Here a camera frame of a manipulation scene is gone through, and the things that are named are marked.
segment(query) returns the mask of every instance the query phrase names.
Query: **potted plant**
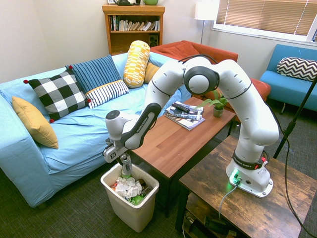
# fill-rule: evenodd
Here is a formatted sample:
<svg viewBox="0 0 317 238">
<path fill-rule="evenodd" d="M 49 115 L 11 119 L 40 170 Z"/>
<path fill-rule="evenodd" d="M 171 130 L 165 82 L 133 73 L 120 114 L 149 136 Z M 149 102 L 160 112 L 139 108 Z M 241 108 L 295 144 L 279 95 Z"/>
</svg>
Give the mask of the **potted plant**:
<svg viewBox="0 0 317 238">
<path fill-rule="evenodd" d="M 207 104 L 209 104 L 209 107 L 211 105 L 214 105 L 213 109 L 213 115 L 217 118 L 222 116 L 223 108 L 228 103 L 227 99 L 223 96 L 221 92 L 218 92 L 217 90 L 213 91 L 214 99 L 206 99 L 204 102 L 202 102 L 197 107 L 203 107 Z"/>
</svg>

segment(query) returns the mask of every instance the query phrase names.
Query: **bookshelf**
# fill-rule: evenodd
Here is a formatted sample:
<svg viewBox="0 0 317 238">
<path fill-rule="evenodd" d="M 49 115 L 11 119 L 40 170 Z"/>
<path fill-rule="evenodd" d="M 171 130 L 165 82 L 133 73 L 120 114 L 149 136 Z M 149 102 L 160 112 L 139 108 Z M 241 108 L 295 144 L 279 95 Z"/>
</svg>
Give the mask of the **bookshelf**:
<svg viewBox="0 0 317 238">
<path fill-rule="evenodd" d="M 141 40 L 149 44 L 150 36 L 155 36 L 155 38 L 158 39 L 158 45 L 163 44 L 164 6 L 118 6 L 115 4 L 104 4 L 103 12 L 105 14 L 109 54 L 117 55 L 128 52 L 131 43 L 135 40 Z M 115 31 L 111 29 L 110 16 L 119 16 L 120 20 L 128 20 L 132 22 L 159 21 L 159 30 Z"/>
</svg>

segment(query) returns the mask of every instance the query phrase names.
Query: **lamp shade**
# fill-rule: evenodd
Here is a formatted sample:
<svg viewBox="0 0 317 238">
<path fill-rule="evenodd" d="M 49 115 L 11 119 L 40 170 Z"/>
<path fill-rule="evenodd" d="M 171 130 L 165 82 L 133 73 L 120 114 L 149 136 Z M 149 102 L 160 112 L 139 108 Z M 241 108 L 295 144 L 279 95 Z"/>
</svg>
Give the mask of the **lamp shade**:
<svg viewBox="0 0 317 238">
<path fill-rule="evenodd" d="M 213 2 L 196 3 L 195 19 L 214 21 L 217 18 L 218 5 Z"/>
</svg>

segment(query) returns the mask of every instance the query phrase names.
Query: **black pole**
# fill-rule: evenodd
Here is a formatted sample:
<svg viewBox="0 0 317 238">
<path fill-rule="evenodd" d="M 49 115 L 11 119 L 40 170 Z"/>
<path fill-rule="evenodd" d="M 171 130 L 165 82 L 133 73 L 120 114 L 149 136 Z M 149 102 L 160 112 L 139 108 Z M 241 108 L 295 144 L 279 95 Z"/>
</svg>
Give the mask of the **black pole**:
<svg viewBox="0 0 317 238">
<path fill-rule="evenodd" d="M 316 78 L 314 79 L 314 81 L 312 82 L 312 84 L 311 84 L 311 86 L 310 86 L 310 88 L 309 88 L 309 90 L 308 90 L 308 92 L 307 92 L 305 98 L 303 99 L 301 105 L 299 106 L 299 108 L 298 108 L 298 110 L 297 110 L 297 112 L 296 112 L 296 114 L 295 114 L 293 120 L 288 124 L 286 130 L 284 131 L 284 134 L 285 134 L 285 135 L 284 135 L 284 137 L 283 137 L 281 143 L 279 144 L 279 146 L 278 146 L 278 148 L 277 148 L 277 150 L 276 150 L 276 152 L 275 152 L 273 158 L 276 158 L 276 159 L 277 159 L 277 156 L 278 156 L 279 152 L 281 151 L 281 149 L 283 148 L 284 143 L 286 142 L 286 139 L 288 138 L 288 136 L 290 135 L 290 133 L 292 133 L 292 131 L 293 131 L 295 125 L 296 125 L 296 120 L 297 120 L 298 116 L 300 115 L 300 113 L 302 112 L 302 110 L 303 110 L 303 108 L 304 108 L 304 105 L 305 105 L 305 103 L 306 103 L 308 97 L 309 97 L 310 94 L 312 93 L 312 91 L 313 91 L 313 89 L 314 89 L 316 83 L 317 83 L 317 76 L 316 76 Z"/>
</svg>

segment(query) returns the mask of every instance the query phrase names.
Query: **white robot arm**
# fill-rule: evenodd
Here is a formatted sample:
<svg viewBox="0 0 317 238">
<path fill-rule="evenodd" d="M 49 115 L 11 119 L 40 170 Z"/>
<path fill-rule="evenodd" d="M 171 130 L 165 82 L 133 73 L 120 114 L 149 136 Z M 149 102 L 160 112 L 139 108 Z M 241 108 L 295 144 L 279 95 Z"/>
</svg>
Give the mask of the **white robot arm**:
<svg viewBox="0 0 317 238">
<path fill-rule="evenodd" d="M 219 87 L 241 121 L 241 130 L 233 159 L 226 169 L 232 184 L 255 196 L 270 193 L 273 182 L 264 167 L 264 146 L 279 137 L 277 123 L 244 70 L 233 60 L 211 64 L 205 57 L 195 57 L 186 63 L 168 61 L 148 85 L 145 104 L 140 116 L 112 111 L 106 116 L 109 132 L 104 150 L 107 162 L 112 162 L 127 149 L 143 144 L 145 134 L 157 119 L 175 91 L 185 84 L 194 94 L 205 94 Z"/>
</svg>

